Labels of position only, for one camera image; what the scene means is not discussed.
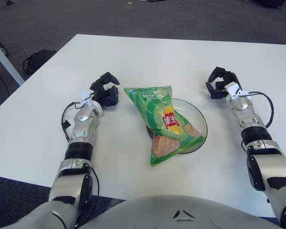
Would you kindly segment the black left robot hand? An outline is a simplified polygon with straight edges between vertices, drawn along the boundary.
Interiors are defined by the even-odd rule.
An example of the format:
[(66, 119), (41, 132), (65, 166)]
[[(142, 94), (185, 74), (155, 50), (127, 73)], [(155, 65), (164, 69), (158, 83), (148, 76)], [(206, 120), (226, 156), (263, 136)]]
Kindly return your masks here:
[[(112, 83), (113, 86), (105, 89), (104, 86)], [(119, 102), (119, 92), (116, 87), (120, 82), (110, 72), (106, 72), (99, 79), (93, 82), (90, 89), (94, 92), (93, 100), (97, 101), (101, 106), (114, 106)]]

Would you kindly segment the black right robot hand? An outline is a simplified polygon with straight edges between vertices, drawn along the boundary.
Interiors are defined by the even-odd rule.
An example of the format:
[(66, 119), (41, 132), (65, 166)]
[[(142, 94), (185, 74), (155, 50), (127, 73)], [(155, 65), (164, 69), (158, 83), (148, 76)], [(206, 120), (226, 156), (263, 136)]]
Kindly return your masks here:
[[(217, 78), (222, 78), (223, 80), (217, 81), (214, 89), (211, 83)], [(206, 82), (206, 87), (210, 93), (211, 99), (222, 99), (228, 96), (228, 91), (225, 89), (225, 86), (232, 82), (238, 84), (239, 88), (242, 89), (235, 73), (226, 71), (224, 68), (216, 67)]]

